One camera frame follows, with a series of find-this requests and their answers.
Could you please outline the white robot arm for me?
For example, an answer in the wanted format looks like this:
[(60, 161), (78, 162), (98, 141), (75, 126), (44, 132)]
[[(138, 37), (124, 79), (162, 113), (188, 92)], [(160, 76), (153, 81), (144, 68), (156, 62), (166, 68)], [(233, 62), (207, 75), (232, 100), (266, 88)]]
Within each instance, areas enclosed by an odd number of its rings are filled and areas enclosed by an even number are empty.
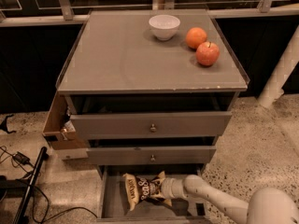
[(199, 175), (167, 178), (161, 187), (166, 199), (202, 198), (236, 224), (299, 224), (299, 210), (285, 192), (275, 188), (255, 191), (249, 202), (210, 186)]

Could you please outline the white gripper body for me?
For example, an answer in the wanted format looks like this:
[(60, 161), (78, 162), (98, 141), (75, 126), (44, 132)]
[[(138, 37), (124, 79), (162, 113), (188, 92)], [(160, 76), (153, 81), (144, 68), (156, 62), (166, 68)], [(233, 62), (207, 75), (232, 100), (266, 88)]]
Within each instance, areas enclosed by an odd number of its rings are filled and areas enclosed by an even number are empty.
[(166, 199), (186, 199), (183, 180), (166, 178), (161, 185), (161, 193)]

